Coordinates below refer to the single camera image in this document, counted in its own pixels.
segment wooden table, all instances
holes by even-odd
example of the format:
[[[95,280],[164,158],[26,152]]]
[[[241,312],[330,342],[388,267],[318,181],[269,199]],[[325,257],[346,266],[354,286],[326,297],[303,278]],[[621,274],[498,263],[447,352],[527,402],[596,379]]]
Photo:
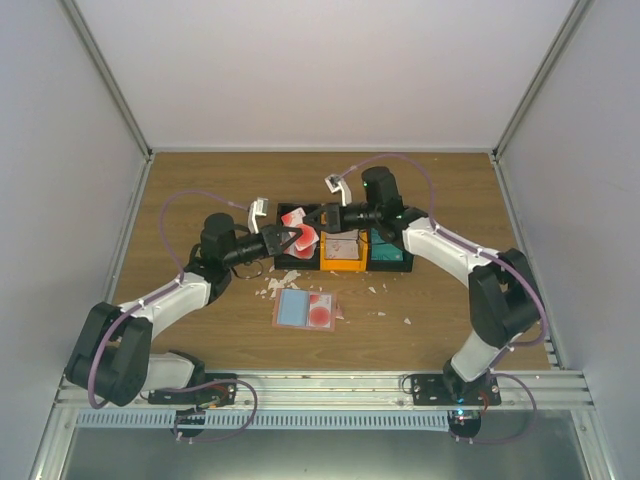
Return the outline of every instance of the wooden table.
[[[248,205],[258,196],[270,201],[270,221],[278,202],[337,201],[324,177],[341,172],[370,154],[344,153],[184,153],[159,154],[136,220],[120,276],[116,301],[142,296],[169,281],[175,266],[158,235],[164,200],[185,189],[203,189]],[[500,190],[484,154],[412,154],[430,172],[437,191],[438,221],[480,244],[497,249],[515,245]],[[383,162],[398,180],[405,204],[426,209],[427,185],[410,164]],[[360,172],[349,177],[354,200],[364,198]],[[205,197],[178,199],[166,216],[173,248],[186,263],[199,241],[204,219],[227,212],[246,224],[240,210]],[[271,260],[264,262],[267,270]],[[335,332],[274,328],[274,302],[255,292],[267,288],[266,272],[254,280],[234,279],[209,307],[183,318],[154,341],[153,350],[178,349],[196,355],[207,368],[225,369],[440,369],[463,344],[471,325],[467,290],[453,277],[416,258],[414,271],[398,273],[302,272],[302,289],[335,292],[344,310]],[[504,369],[546,369],[542,346],[519,349]]]

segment orange box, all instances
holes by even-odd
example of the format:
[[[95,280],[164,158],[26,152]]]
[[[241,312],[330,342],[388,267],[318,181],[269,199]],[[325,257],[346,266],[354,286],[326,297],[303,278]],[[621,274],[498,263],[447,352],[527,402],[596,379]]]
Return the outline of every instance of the orange box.
[[[367,269],[367,256],[369,255],[369,233],[358,233],[358,260],[330,260],[326,258],[327,234],[320,233],[320,270],[334,272],[364,272]]]

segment white wall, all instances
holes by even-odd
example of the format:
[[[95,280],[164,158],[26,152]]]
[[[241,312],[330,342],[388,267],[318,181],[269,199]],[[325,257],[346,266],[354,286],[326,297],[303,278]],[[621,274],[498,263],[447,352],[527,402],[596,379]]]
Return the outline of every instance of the white wall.
[[[571,0],[79,0],[156,149],[496,145]]]
[[[567,366],[622,475],[640,471],[640,2],[596,1],[504,165]]]
[[[57,2],[0,4],[0,478],[28,476],[142,156]]]

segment vent grille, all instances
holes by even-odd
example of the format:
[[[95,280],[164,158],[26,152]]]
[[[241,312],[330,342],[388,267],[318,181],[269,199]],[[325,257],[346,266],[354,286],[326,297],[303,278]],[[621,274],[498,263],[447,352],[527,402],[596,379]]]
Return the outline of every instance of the vent grille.
[[[233,429],[249,418],[249,412],[209,410],[204,425],[181,428]],[[77,427],[82,428],[170,428],[173,410],[82,410]],[[433,430],[449,429],[447,412],[258,412],[251,425],[263,430]]]

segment blue rectangle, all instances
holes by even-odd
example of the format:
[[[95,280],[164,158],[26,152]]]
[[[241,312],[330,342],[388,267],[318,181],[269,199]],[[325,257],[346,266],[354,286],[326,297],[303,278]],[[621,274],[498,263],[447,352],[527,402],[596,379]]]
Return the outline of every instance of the blue rectangle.
[[[309,292],[304,290],[282,290],[278,307],[278,325],[306,327],[309,315]]]

